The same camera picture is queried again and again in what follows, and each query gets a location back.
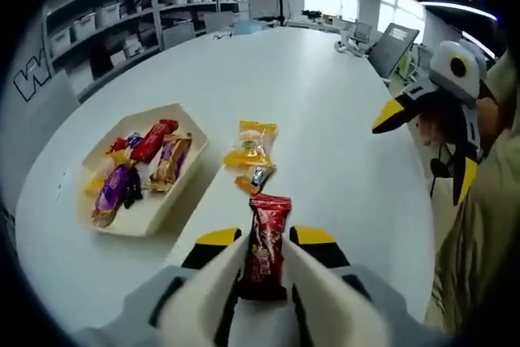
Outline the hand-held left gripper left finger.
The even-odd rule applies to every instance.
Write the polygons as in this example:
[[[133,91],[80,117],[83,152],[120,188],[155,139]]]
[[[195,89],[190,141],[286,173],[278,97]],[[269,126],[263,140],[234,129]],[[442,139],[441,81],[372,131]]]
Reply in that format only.
[[[180,266],[129,293],[120,314],[78,331],[78,346],[226,346],[244,260],[239,228],[201,236]]]

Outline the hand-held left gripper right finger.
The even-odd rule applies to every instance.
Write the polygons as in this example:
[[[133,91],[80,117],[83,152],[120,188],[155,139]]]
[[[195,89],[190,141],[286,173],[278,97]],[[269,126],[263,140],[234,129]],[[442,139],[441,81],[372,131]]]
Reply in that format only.
[[[437,331],[414,319],[403,296],[391,285],[366,267],[351,264],[330,233],[293,226],[289,229],[289,240],[371,303],[388,326],[391,346],[437,345]]]

